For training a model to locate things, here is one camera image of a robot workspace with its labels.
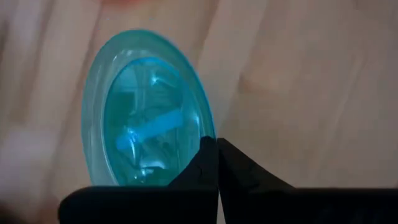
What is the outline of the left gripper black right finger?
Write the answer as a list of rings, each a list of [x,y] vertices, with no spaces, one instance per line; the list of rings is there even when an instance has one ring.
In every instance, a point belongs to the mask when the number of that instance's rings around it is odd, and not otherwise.
[[[226,224],[398,224],[398,189],[299,188],[218,140]]]

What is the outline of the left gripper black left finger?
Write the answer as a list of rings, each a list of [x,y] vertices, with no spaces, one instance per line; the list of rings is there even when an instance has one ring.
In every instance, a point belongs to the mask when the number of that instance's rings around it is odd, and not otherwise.
[[[203,137],[189,165],[165,187],[94,186],[58,208],[60,224],[216,224],[218,146]]]

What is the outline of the transparent blue plastic cup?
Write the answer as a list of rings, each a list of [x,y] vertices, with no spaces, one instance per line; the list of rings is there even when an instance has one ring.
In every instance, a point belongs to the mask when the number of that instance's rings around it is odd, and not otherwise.
[[[216,137],[200,79],[165,37],[125,30],[100,48],[81,104],[81,140],[93,185],[162,186]]]

